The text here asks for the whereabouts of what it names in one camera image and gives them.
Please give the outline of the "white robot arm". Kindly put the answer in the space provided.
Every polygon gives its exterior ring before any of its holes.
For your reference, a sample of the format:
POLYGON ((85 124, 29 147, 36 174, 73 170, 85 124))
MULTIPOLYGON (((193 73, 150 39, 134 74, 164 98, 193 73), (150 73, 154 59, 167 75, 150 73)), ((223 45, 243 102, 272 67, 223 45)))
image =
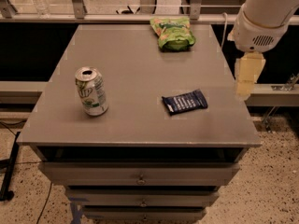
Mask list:
POLYGON ((243 100, 263 71, 263 53, 278 44, 298 8, 299 0, 246 0, 239 9, 228 39, 244 52, 235 61, 235 93, 243 100))

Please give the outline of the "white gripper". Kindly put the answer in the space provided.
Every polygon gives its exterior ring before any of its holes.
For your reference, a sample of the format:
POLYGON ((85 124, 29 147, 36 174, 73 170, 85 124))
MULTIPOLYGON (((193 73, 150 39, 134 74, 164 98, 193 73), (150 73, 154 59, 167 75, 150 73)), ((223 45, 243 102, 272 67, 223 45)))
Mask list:
POLYGON ((249 98, 265 65, 262 53, 273 49, 286 33, 288 25, 278 28, 265 27, 250 21, 241 7, 228 39, 246 52, 235 61, 235 93, 240 98, 249 98))

